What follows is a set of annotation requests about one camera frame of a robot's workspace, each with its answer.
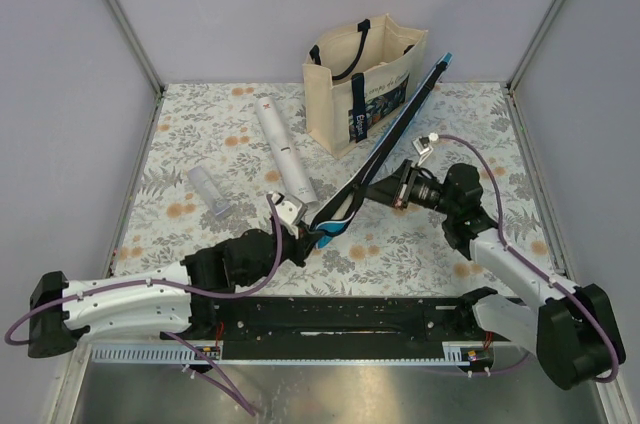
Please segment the blue racket cover bag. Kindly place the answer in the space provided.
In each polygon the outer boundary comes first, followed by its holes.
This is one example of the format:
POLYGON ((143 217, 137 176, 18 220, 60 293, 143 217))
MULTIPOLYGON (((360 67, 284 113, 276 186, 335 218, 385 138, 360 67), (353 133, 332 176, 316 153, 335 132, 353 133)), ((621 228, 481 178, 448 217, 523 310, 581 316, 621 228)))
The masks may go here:
POLYGON ((452 59, 453 54, 447 52, 432 66, 405 107, 376 142, 367 160, 350 180, 321 206, 306 235, 300 237, 308 254, 313 249, 326 246, 333 238, 348 229, 364 203, 368 186, 422 108, 437 81, 450 67, 452 59))

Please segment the white shuttlecock tube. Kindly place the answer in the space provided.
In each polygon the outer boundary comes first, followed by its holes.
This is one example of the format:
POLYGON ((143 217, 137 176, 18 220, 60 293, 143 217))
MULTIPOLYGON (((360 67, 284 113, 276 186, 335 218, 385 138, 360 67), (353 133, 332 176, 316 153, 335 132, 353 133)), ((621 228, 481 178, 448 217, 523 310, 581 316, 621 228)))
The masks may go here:
POLYGON ((318 198, 289 136, 288 128, 281 118, 276 101, 271 97, 259 98, 254 104, 254 109, 286 190, 304 204, 315 206, 318 198))

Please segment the clear plastic tube cap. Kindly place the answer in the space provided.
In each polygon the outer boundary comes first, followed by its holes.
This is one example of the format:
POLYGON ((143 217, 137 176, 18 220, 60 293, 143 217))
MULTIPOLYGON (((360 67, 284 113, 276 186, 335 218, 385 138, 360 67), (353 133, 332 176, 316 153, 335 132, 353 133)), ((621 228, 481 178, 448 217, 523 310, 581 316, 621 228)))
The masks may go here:
POLYGON ((228 199, 220 192, 210 174, 202 166, 189 170, 187 178, 216 218, 224 217, 230 212, 231 205, 228 199))

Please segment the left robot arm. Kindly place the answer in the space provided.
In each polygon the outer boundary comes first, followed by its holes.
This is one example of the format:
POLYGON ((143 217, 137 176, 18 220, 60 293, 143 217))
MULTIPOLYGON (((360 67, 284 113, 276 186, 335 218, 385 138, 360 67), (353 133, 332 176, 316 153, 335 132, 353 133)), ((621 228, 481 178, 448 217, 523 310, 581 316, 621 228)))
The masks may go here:
POLYGON ((217 326, 214 302, 255 294, 285 261, 304 266, 323 236, 305 225, 274 224, 270 232, 251 229, 150 272, 96 281, 46 273, 29 300, 27 354, 55 357, 104 337, 173 332, 205 339, 217 326))

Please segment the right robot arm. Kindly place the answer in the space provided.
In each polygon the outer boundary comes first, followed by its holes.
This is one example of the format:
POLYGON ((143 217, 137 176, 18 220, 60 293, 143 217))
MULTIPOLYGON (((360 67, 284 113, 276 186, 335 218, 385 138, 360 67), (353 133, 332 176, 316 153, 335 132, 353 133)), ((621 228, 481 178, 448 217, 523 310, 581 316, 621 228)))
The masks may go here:
POLYGON ((498 277, 521 299, 515 304, 492 290, 468 294, 455 327, 475 340, 492 332, 534 355, 549 379, 568 390, 587 380, 610 383, 626 353, 611 301, 595 284, 584 287, 544 272, 512 248, 501 225, 482 206, 477 169, 454 164, 444 181, 409 160, 370 185, 368 199, 392 208, 414 203, 445 215, 450 247, 498 277))

